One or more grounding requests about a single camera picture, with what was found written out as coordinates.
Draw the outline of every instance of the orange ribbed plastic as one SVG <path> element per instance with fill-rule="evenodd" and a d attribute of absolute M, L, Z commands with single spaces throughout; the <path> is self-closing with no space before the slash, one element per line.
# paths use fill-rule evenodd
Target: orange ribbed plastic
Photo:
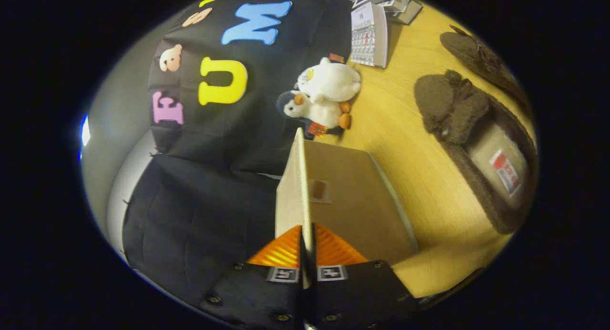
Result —
<path fill-rule="evenodd" d="M 299 267 L 299 245 L 301 243 L 301 226 L 284 232 L 271 241 L 265 248 L 252 256 L 248 263 L 270 267 Z"/>
<path fill-rule="evenodd" d="M 354 265 L 356 263 L 368 262 L 362 254 L 352 248 L 341 237 L 335 235 L 329 229 L 315 225 L 316 238 L 316 265 Z"/>

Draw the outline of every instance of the brown slipper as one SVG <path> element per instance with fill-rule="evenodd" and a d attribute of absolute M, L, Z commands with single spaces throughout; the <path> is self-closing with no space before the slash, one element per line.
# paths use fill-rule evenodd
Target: brown slipper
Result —
<path fill-rule="evenodd" d="M 462 29 L 450 26 L 455 32 L 440 35 L 440 43 L 458 60 L 476 74 L 505 89 L 521 103 L 527 105 L 528 98 L 506 64 L 479 40 Z"/>
<path fill-rule="evenodd" d="M 503 104 L 455 71 L 416 81 L 423 124 L 473 190 L 489 221 L 510 234 L 525 221 L 538 178 L 527 130 Z"/>

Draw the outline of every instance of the white wall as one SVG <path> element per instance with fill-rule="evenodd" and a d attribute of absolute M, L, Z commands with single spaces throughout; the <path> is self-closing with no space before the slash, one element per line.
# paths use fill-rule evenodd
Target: white wall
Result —
<path fill-rule="evenodd" d="M 150 128 L 148 74 L 161 37 L 179 14 L 135 43 L 101 84 L 89 111 L 91 139 L 82 149 L 81 170 L 93 217 L 108 238 L 111 187 L 123 161 Z"/>
<path fill-rule="evenodd" d="M 122 164 L 116 179 L 112 185 L 111 195 L 108 200 L 107 213 L 107 228 L 108 241 L 118 256 L 127 263 L 127 258 L 122 246 L 122 223 L 125 219 L 125 211 L 127 204 L 123 201 L 129 201 L 135 186 L 140 180 L 140 176 L 148 166 L 148 163 L 153 159 L 150 154 L 155 153 L 155 143 L 153 133 L 148 130 L 144 136 L 138 141 L 133 150 L 127 156 L 127 159 Z"/>

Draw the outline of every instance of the light fixture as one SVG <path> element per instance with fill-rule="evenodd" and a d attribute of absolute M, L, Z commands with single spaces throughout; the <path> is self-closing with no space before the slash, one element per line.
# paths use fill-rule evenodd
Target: light fixture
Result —
<path fill-rule="evenodd" d="M 86 146 L 89 143 L 89 139 L 91 139 L 91 134 L 89 133 L 89 115 L 85 117 L 85 122 L 82 125 L 82 145 Z"/>

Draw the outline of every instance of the wooden floor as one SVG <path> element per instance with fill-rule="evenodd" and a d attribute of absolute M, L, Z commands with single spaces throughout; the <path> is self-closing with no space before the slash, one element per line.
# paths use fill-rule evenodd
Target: wooden floor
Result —
<path fill-rule="evenodd" d="M 396 189 L 420 253 L 394 265 L 414 297 L 440 293 L 488 265 L 511 235 L 497 234 L 462 174 L 421 122 L 414 84 L 425 74 L 451 69 L 503 102 L 534 141 L 532 122 L 505 92 L 462 65 L 440 43 L 449 24 L 466 27 L 429 5 L 410 26 L 390 23 L 387 68 L 349 62 L 362 76 L 352 125 L 342 137 L 316 141 L 373 154 Z"/>

